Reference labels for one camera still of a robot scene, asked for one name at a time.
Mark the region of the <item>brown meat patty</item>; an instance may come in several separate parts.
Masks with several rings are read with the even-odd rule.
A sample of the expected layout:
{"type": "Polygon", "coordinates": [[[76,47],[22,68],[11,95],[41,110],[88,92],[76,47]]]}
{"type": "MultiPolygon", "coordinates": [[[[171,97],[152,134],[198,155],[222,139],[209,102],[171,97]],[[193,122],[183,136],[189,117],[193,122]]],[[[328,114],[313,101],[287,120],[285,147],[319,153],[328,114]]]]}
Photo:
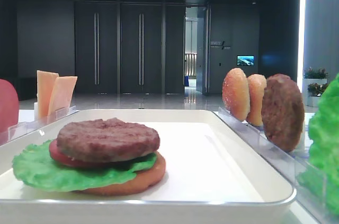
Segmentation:
{"type": "Polygon", "coordinates": [[[56,144],[76,160],[109,163],[151,154],[159,149],[160,138],[153,128],[111,118],[71,122],[58,132],[56,144]]]}
{"type": "Polygon", "coordinates": [[[265,136],[280,149],[293,151],[300,141],[305,118],[302,94],[287,75],[275,74],[266,82],[261,110],[265,136]]]}

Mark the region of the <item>red tomato slice on tray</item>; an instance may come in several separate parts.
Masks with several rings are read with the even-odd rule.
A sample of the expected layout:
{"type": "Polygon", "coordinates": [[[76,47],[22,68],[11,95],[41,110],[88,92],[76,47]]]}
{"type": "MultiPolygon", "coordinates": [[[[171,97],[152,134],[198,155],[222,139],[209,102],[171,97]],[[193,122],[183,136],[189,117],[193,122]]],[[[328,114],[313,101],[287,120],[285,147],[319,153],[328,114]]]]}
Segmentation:
{"type": "Polygon", "coordinates": [[[49,154],[50,157],[55,160],[57,163],[72,167],[72,168],[80,168],[80,169],[94,169],[94,168],[108,168],[108,167],[117,167],[117,168],[127,168],[131,165],[130,162],[112,162],[112,163],[93,163],[93,162],[84,162],[81,160],[77,160],[71,158],[61,151],[59,151],[57,147],[57,140],[54,139],[49,144],[49,154]]]}

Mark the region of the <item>green lettuce leaf on tray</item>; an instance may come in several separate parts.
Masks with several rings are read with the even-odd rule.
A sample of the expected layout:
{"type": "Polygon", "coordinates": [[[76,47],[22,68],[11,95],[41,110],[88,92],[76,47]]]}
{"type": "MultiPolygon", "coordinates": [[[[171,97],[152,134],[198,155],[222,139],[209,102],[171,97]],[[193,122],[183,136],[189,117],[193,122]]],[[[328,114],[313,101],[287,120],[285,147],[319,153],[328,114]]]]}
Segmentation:
{"type": "Polygon", "coordinates": [[[13,174],[25,185],[49,192],[80,191],[112,184],[122,184],[137,177],[137,173],[153,168],[155,153],[128,161],[121,167],[75,168],[62,165],[50,156],[48,140],[30,144],[12,160],[13,174]]]}

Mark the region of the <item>red tomato slice in holder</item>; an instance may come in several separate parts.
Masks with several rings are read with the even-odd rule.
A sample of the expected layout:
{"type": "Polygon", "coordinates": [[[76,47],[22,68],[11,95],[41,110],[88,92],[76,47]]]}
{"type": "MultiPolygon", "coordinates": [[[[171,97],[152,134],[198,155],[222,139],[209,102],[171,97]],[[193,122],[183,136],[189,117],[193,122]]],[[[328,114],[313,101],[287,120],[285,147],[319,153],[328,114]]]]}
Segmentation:
{"type": "Polygon", "coordinates": [[[19,98],[14,86],[1,79],[1,132],[14,126],[19,120],[19,98]]]}

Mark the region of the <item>bun top inner right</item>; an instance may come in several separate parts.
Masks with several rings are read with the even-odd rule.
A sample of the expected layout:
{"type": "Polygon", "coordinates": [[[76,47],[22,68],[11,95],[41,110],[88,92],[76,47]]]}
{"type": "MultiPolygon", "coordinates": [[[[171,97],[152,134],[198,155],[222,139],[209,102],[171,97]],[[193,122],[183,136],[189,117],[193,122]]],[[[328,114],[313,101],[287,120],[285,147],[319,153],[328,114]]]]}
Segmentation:
{"type": "Polygon", "coordinates": [[[239,121],[244,121],[250,111],[249,86],[242,69],[231,69],[222,84],[225,108],[239,121]]]}

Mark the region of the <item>dark double doors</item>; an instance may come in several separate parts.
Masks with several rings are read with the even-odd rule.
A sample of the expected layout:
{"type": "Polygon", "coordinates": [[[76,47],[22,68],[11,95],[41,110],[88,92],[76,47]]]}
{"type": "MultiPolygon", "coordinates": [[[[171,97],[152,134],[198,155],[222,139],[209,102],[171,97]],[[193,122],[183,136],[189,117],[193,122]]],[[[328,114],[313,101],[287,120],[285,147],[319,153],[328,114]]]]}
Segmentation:
{"type": "Polygon", "coordinates": [[[76,92],[181,94],[185,6],[75,3],[76,92]]]}

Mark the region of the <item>bottom bun slice on tray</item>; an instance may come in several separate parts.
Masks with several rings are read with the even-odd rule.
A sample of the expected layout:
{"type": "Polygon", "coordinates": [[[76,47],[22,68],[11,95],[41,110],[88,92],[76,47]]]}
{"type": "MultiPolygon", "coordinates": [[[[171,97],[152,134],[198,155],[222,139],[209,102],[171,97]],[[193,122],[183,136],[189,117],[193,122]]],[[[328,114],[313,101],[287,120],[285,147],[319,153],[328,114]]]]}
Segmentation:
{"type": "Polygon", "coordinates": [[[166,161],[164,157],[157,151],[155,153],[157,159],[153,167],[148,170],[137,172],[134,179],[122,184],[111,184],[79,192],[102,196],[124,196],[146,191],[149,187],[159,183],[163,179],[166,171],[166,161]]]}

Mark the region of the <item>bun top outer right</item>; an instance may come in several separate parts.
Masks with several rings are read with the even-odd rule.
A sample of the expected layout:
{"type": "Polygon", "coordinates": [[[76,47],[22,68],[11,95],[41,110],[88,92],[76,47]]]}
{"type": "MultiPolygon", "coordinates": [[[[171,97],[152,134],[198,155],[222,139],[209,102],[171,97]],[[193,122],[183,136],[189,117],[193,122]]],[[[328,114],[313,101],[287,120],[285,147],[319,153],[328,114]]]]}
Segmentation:
{"type": "Polygon", "coordinates": [[[247,78],[250,96],[250,111],[247,122],[254,126],[262,126],[262,99],[267,86],[266,78],[260,74],[252,74],[247,78]]]}

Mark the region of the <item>white rectangular metal tray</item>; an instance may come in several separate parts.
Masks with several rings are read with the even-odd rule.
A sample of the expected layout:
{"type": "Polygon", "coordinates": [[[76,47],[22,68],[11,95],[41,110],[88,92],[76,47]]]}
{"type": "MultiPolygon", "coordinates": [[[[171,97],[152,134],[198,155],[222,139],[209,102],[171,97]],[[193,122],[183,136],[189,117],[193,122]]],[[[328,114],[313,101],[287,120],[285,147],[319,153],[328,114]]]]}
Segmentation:
{"type": "Polygon", "coordinates": [[[82,110],[1,146],[1,223],[280,223],[297,190],[204,110],[82,110]],[[158,131],[166,174],[125,197],[49,193],[15,179],[11,162],[70,122],[118,118],[158,131]]]}

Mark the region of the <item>white planter with flowers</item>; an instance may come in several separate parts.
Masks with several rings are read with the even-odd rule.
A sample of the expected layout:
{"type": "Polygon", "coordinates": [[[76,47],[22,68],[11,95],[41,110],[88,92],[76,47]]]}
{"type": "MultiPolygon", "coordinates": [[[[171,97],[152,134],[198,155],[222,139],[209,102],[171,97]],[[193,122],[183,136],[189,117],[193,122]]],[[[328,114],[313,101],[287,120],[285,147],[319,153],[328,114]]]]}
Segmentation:
{"type": "Polygon", "coordinates": [[[302,95],[305,105],[318,107],[320,97],[328,86],[327,77],[328,73],[325,68],[312,69],[309,67],[305,69],[302,81],[302,95]]]}

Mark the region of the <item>wall display screen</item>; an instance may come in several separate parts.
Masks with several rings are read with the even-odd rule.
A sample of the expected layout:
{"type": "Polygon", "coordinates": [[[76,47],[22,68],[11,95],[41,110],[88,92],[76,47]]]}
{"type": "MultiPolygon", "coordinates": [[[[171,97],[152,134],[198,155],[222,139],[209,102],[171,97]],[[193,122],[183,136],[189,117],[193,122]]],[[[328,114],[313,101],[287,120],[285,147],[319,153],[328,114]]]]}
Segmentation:
{"type": "Polygon", "coordinates": [[[254,66],[254,56],[237,56],[237,66],[254,66]]]}

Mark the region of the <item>clear left long rail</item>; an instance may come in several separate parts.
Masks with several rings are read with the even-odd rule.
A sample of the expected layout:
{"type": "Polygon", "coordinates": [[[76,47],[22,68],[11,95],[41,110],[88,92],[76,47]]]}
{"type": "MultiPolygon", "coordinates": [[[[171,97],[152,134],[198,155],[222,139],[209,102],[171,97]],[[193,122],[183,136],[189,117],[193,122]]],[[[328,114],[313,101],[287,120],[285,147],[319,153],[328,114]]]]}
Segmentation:
{"type": "Polygon", "coordinates": [[[39,130],[44,126],[63,119],[64,117],[67,117],[75,112],[77,112],[77,110],[76,106],[74,105],[71,106],[68,111],[62,108],[60,110],[57,110],[55,113],[52,113],[50,116],[42,118],[41,120],[34,120],[31,122],[19,122],[17,125],[9,127],[7,131],[1,132],[1,146],[16,138],[26,135],[29,132],[39,130]]]}

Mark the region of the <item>clear long rail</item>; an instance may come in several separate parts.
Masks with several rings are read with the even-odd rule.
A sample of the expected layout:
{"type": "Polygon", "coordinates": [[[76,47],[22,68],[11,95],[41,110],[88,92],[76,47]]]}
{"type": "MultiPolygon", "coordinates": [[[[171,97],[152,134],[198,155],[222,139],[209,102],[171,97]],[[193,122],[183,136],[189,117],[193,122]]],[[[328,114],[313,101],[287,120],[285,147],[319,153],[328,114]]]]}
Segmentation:
{"type": "Polygon", "coordinates": [[[55,113],[52,113],[50,116],[42,118],[41,120],[34,120],[31,122],[19,122],[17,125],[9,127],[7,131],[1,132],[1,146],[16,138],[26,135],[29,132],[39,130],[44,126],[63,119],[64,117],[67,117],[75,112],[77,112],[77,110],[76,106],[74,105],[71,106],[68,111],[62,108],[60,110],[57,110],[55,113]]]}
{"type": "Polygon", "coordinates": [[[307,147],[286,153],[265,138],[262,128],[238,121],[223,107],[216,114],[296,187],[296,202],[283,223],[338,223],[338,215],[330,208],[330,198],[338,196],[338,187],[308,162],[307,147]]]}

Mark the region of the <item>clear right long rail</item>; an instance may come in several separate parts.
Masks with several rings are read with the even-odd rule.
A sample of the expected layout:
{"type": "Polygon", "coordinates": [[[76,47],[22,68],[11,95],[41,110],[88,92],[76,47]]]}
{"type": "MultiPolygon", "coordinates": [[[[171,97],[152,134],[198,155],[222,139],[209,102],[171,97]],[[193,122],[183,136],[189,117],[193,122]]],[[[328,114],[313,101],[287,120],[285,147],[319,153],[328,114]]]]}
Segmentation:
{"type": "Polygon", "coordinates": [[[307,147],[286,153],[265,138],[262,128],[238,121],[223,107],[216,114],[296,187],[296,202],[283,223],[338,223],[338,215],[330,208],[330,198],[338,196],[338,187],[308,162],[307,147]]]}

